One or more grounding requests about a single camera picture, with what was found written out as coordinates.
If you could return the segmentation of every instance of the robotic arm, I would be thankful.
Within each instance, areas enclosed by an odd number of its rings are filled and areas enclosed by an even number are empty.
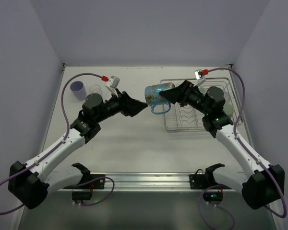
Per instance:
[[[63,172],[52,172],[52,170],[72,152],[89,142],[100,131],[101,121],[117,113],[133,117],[147,107],[146,103],[132,99],[126,92],[121,93],[115,89],[115,93],[112,94],[111,99],[104,102],[99,94],[88,95],[78,118],[67,132],[67,138],[62,136],[48,149],[24,164],[17,161],[11,166],[10,176],[36,164],[30,170],[11,179],[8,186],[9,191],[29,209],[40,205],[48,193],[71,184],[78,184],[89,174],[89,170],[78,163]],[[45,157],[58,144],[60,146],[51,155]]]
[[[212,86],[206,94],[202,94],[198,86],[194,86],[191,82],[185,80],[180,86],[161,91],[159,94],[173,104],[190,105],[203,113],[203,124],[206,131],[210,132],[229,150],[245,172],[245,174],[242,174],[231,171],[223,164],[213,165],[206,169],[205,176],[208,184],[224,184],[242,193],[246,203],[253,209],[263,207],[280,198],[276,186],[264,167],[272,174],[282,193],[284,193],[284,170],[279,165],[272,166],[239,133],[237,133],[238,136],[234,135],[233,122],[223,112],[225,99],[224,92],[220,88]],[[250,156],[236,137],[239,137],[240,141],[256,156],[257,160]]]

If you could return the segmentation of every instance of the white table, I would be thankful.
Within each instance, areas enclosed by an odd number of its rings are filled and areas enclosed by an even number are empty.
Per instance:
[[[126,91],[134,99],[145,101],[144,89],[158,84],[162,79],[194,78],[194,71],[205,67],[67,67],[64,72],[60,92],[50,122],[45,148],[56,141],[66,131],[65,120],[60,107],[60,93],[72,76],[91,72],[108,77],[120,78],[119,90]],[[211,77],[230,78],[228,71],[210,73]],[[104,82],[93,76],[79,77],[87,92],[93,84],[102,86]],[[69,89],[64,95],[64,105],[71,122],[78,116],[84,101],[78,101]],[[241,171],[241,167],[225,147],[209,133],[180,132],[168,133],[163,115],[154,115],[146,108],[130,118],[117,114],[102,123],[101,131],[85,146],[64,160],[56,170],[79,162],[92,172],[194,172],[199,168],[223,163]],[[238,128],[247,139],[244,125]]]

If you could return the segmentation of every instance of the blue mug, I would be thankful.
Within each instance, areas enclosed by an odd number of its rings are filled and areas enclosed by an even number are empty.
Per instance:
[[[165,114],[171,109],[171,103],[164,97],[159,95],[160,91],[173,89],[175,85],[172,82],[163,83],[159,85],[151,85],[145,88],[145,100],[146,103],[151,107],[153,114]],[[154,109],[157,105],[167,104],[168,108],[162,112],[155,112]]]

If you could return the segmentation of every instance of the gray floor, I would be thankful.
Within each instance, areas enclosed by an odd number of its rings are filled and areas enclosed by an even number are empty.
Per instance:
[[[104,193],[96,193],[98,200]],[[197,210],[199,193],[123,193],[93,207],[72,205],[70,192],[51,194],[39,207],[25,209],[19,230],[206,230]],[[225,193],[221,203],[235,217],[237,230],[275,230],[271,214],[252,210],[238,193]],[[222,210],[206,206],[207,221],[218,230],[231,226]]]

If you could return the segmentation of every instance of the dish rack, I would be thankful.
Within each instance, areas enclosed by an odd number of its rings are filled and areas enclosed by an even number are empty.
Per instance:
[[[196,85],[197,79],[164,79],[160,83],[172,82],[175,86],[180,85],[183,81],[188,80]],[[231,120],[235,122],[239,115],[237,98],[233,90],[231,81],[228,78],[206,78],[206,81],[199,86],[202,91],[207,91],[209,87],[217,86],[224,92],[226,103],[231,104],[233,113]],[[205,131],[202,118],[203,114],[195,110],[191,106],[180,107],[178,103],[172,105],[171,110],[164,114],[165,128],[168,132],[182,131]]]

